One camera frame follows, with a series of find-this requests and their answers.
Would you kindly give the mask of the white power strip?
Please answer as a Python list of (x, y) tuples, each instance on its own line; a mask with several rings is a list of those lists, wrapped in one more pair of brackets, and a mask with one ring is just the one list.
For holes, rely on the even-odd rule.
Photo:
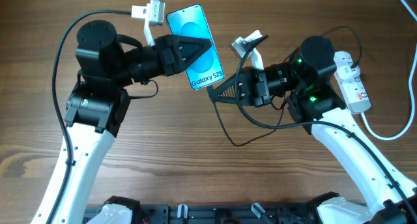
[[(343, 64), (353, 65), (353, 60), (346, 51), (337, 51), (334, 55), (334, 62), (337, 66)], [(371, 107), (369, 97), (364, 88), (360, 76), (348, 83), (338, 83), (343, 99), (353, 115), (364, 113)]]

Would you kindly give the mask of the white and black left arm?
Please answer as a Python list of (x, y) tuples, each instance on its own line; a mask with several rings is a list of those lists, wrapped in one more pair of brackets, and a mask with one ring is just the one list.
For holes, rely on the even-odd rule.
[(179, 74), (211, 47), (206, 38), (178, 35), (142, 46), (104, 20), (83, 25), (77, 40), (81, 68), (66, 103), (63, 145), (33, 223), (81, 223), (98, 169), (133, 99), (126, 87)]

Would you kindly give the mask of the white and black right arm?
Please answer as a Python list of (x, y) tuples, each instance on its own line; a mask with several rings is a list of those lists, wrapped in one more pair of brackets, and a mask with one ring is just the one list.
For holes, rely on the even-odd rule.
[[(208, 87), (213, 104), (237, 105), (252, 124), (269, 130), (301, 126), (340, 162), (359, 188), (372, 213), (370, 223), (415, 223), (416, 183), (402, 175), (367, 138), (335, 92), (330, 77), (336, 72), (334, 47), (323, 36), (311, 36), (280, 64), (262, 70), (244, 67), (246, 59), (265, 40), (244, 46), (236, 73), (217, 88)], [(286, 93), (292, 124), (263, 124), (246, 106), (261, 107)]]

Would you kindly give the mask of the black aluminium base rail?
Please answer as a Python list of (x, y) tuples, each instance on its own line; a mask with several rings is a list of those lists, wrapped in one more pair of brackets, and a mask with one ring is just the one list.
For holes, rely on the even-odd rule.
[(229, 206), (142, 204), (132, 215), (111, 213), (109, 204), (88, 208), (83, 223), (193, 224), (193, 223), (321, 223), (318, 212), (304, 203)]

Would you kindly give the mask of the white USB wall charger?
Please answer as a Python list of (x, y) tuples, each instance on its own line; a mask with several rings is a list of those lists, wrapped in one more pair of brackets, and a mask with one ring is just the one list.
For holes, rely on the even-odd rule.
[(337, 70), (334, 75), (338, 83), (348, 83), (360, 75), (360, 68), (359, 66), (351, 68), (349, 64), (343, 64), (341, 66), (337, 66)]

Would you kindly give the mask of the blue Galaxy S25 smartphone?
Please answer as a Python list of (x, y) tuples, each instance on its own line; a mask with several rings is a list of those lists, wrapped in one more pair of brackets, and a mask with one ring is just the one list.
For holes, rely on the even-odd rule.
[(166, 15), (172, 35), (184, 38), (179, 43), (186, 75), (193, 90), (212, 85), (224, 78), (223, 68), (211, 31), (200, 4), (182, 8)]

